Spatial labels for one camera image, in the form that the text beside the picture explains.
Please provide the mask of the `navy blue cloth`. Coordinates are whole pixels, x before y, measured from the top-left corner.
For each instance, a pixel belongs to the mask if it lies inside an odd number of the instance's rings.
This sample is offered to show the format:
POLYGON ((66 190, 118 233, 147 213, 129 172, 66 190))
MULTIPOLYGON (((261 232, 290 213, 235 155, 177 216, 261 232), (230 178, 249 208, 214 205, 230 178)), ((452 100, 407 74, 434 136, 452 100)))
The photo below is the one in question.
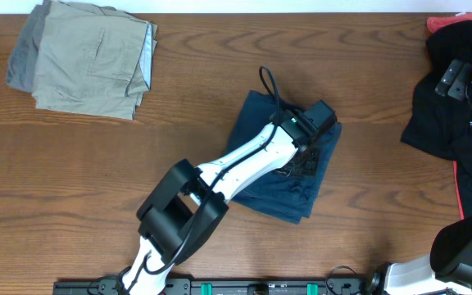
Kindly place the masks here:
MULTIPOLYGON (((224 153, 232 152, 258 135, 270 122, 275 110, 276 101, 270 95, 249 92, 224 153)), ((247 186, 232 200, 254 211, 293 224, 308 218, 341 132, 342 126, 337 122, 318 138, 313 146, 320 149, 316 175, 283 177, 271 171, 247 186)))

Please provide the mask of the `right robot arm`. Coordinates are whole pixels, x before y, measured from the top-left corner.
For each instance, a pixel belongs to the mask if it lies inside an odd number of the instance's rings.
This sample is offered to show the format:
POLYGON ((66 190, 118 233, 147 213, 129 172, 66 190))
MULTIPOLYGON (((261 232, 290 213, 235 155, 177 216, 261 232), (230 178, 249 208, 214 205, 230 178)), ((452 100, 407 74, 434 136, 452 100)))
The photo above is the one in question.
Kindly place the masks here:
MULTIPOLYGON (((454 60, 435 88, 472 103, 472 65, 454 60)), ((430 254, 373 274, 371 294, 472 294, 472 216, 443 228, 430 254)))

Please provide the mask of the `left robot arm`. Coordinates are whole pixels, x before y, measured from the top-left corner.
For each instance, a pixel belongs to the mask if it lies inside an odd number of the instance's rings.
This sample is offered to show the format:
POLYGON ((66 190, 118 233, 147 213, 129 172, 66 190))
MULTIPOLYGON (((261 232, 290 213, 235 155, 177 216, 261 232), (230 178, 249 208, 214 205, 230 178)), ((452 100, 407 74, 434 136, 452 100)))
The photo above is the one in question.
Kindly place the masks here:
POLYGON ((174 164, 136 213, 140 247, 118 292, 160 293, 171 268, 209 239, 235 195, 311 148, 336 121, 322 101, 307 111, 278 108, 275 120, 225 156, 199 166, 186 159, 174 164))

